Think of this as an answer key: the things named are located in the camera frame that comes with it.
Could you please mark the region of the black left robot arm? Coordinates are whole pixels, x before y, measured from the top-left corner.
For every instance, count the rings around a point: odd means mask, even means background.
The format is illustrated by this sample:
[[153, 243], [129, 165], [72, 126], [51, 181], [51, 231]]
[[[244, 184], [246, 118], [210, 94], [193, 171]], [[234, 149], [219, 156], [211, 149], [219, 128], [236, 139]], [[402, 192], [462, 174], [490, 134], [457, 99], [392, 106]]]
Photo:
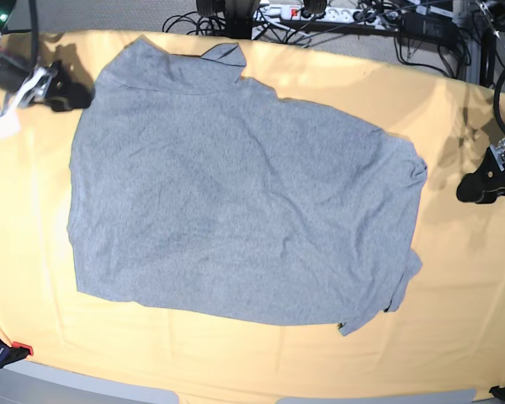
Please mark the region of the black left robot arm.
[[[496, 41], [499, 40], [505, 52], [505, 1], [478, 1], [476, 6], [485, 21], [481, 49], [491, 58], [497, 54]], [[491, 144], [479, 167], [460, 180], [456, 189], [456, 197], [460, 202], [488, 205], [505, 196], [505, 121], [500, 108], [504, 84], [505, 63], [494, 84], [492, 99], [493, 118], [503, 138]]]

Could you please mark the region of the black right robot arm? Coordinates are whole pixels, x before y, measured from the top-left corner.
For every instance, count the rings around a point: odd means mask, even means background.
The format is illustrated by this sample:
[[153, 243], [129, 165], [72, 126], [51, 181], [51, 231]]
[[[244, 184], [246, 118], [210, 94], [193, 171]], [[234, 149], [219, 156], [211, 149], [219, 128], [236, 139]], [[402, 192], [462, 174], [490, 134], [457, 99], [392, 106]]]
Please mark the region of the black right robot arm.
[[[14, 32], [8, 21], [15, 1], [0, 1], [0, 40]], [[29, 57], [11, 55], [0, 49], [0, 89], [5, 92], [0, 104], [0, 118], [15, 109], [41, 104], [56, 113], [87, 109], [93, 99], [88, 88], [72, 79], [60, 60], [45, 66], [40, 63], [40, 29], [37, 2], [28, 2], [30, 28], [19, 33], [30, 35]]]

